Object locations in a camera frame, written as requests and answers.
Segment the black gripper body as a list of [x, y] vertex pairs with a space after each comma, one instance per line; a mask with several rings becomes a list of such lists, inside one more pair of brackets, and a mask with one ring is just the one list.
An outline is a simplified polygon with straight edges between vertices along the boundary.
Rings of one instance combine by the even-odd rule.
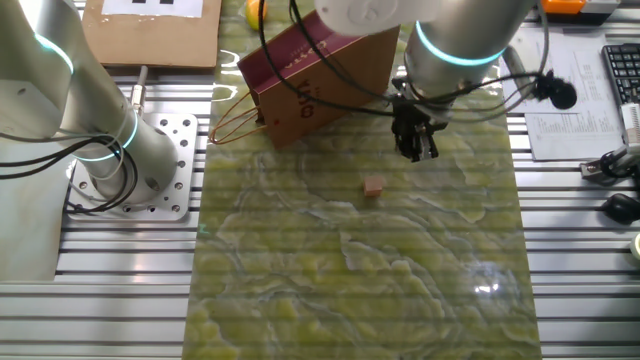
[[403, 94], [392, 99], [393, 133], [434, 133], [447, 128], [446, 122], [437, 122], [412, 104]]

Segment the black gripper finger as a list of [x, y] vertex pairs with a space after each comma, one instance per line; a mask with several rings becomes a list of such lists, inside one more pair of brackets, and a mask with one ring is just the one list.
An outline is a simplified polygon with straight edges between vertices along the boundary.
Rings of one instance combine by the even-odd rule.
[[439, 157], [439, 151], [433, 138], [433, 132], [426, 128], [416, 131], [414, 140], [416, 159], [418, 161], [435, 159]]
[[399, 153], [411, 160], [419, 160], [419, 142], [414, 133], [401, 133], [397, 136], [397, 150]]

